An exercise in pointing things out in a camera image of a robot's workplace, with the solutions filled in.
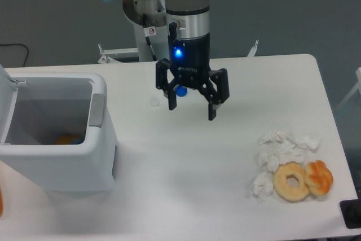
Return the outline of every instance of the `gray floor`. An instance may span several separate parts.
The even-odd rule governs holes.
[[[122,0],[0,0],[0,43],[30,49],[28,66],[96,63],[104,49],[135,47]],[[361,67],[361,0],[211,0],[211,58],[308,53],[316,57],[332,108]],[[0,47],[0,64],[20,67],[25,50]],[[361,101],[337,117],[345,152],[361,169]]]

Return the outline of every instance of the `orange object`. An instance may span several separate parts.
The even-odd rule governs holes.
[[[69,145],[76,139],[81,138],[81,135],[64,135],[56,140],[54,145]]]
[[[294,177],[298,181],[298,186],[290,186],[287,178]],[[273,185],[276,192],[289,201],[303,200],[310,190],[305,184],[305,170],[296,163],[288,163],[278,167],[273,175]]]
[[[305,182],[311,193],[316,196],[323,196],[329,192],[333,184],[333,176],[323,161],[316,160],[307,163],[305,173]]]

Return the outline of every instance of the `white table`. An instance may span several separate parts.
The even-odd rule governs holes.
[[[116,187],[109,192],[46,192],[0,163],[5,213],[1,240],[291,240],[360,234],[338,203],[356,199],[315,59],[310,55],[214,59],[227,68],[231,96],[208,121],[197,92],[177,108],[155,88],[155,63],[35,67],[97,72],[119,140]],[[8,72],[19,69],[8,69]],[[150,107],[151,97],[160,105]],[[334,176],[322,199],[260,203],[251,186],[261,171],[258,138],[272,129],[318,133]]]

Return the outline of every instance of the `trash bin lid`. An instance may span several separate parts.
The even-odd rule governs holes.
[[[17,84],[0,65],[0,144],[5,143],[17,98]]]

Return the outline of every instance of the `warning sticker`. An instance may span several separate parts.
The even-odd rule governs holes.
[[[146,37],[154,36],[156,34],[156,28],[155,27],[144,28],[144,34],[146,35]]]

